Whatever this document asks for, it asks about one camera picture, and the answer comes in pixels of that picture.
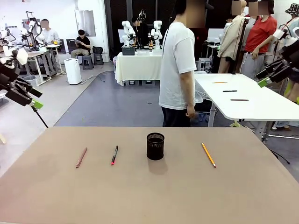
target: white wall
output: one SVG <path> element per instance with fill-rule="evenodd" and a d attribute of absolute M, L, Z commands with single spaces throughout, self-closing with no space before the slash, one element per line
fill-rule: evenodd
<path fill-rule="evenodd" d="M 93 46 L 104 49 L 103 59 L 109 60 L 108 39 L 105 7 L 103 0 L 0 0 L 0 16 L 5 16 L 8 26 L 18 26 L 22 28 L 22 20 L 26 19 L 26 11 L 34 12 L 38 19 L 48 19 L 50 27 L 56 30 L 60 38 L 75 39 L 78 37 L 75 9 L 93 10 L 96 37 L 89 37 Z M 61 60 L 69 58 L 70 55 L 59 55 Z"/>
<path fill-rule="evenodd" d="M 274 15 L 278 26 L 285 24 L 291 19 L 291 16 L 285 12 L 292 3 L 299 3 L 299 0 L 274 0 Z"/>

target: pen holder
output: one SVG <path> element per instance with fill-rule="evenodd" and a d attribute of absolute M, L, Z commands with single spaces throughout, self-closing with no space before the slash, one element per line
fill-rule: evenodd
<path fill-rule="evenodd" d="M 164 139 L 160 133 L 151 133 L 147 136 L 147 153 L 150 160 L 160 160 L 164 157 Z"/>

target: hair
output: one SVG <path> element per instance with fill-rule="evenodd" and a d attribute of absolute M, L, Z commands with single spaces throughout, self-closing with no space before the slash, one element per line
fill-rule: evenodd
<path fill-rule="evenodd" d="M 132 22 L 136 22 L 137 21 L 137 16 L 133 16 L 132 17 Z"/>
<path fill-rule="evenodd" d="M 187 0 L 177 0 L 174 6 L 174 14 L 182 15 L 185 13 L 187 8 Z"/>
<path fill-rule="evenodd" d="M 82 30 L 82 29 L 80 29 L 80 30 L 78 31 L 78 34 L 79 34 L 80 36 L 83 36 L 83 35 L 85 34 L 85 31 Z"/>

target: red shirt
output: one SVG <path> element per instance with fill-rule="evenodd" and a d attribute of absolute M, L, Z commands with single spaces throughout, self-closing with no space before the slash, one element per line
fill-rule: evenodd
<path fill-rule="evenodd" d="M 259 18 L 251 31 L 249 32 L 245 51 L 252 52 L 254 49 L 260 45 L 264 40 L 266 40 L 269 36 L 273 35 L 277 28 L 277 20 L 272 16 L 262 22 L 262 18 Z M 268 51 L 269 44 L 266 44 L 262 48 L 260 48 L 260 54 L 264 54 Z"/>

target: white t-shirt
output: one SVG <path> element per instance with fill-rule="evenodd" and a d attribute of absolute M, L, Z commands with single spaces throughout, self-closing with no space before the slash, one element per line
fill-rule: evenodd
<path fill-rule="evenodd" d="M 181 22 L 174 22 L 166 31 L 161 65 L 159 105 L 174 110 L 187 108 L 180 74 L 192 71 L 193 96 L 195 96 L 194 33 Z"/>
<path fill-rule="evenodd" d="M 50 30 L 44 29 L 42 31 L 42 35 L 44 36 L 45 41 L 47 43 L 51 43 L 51 41 L 53 41 L 53 40 L 57 40 L 58 44 L 60 43 L 60 38 L 58 36 L 58 33 L 53 29 L 50 29 Z"/>

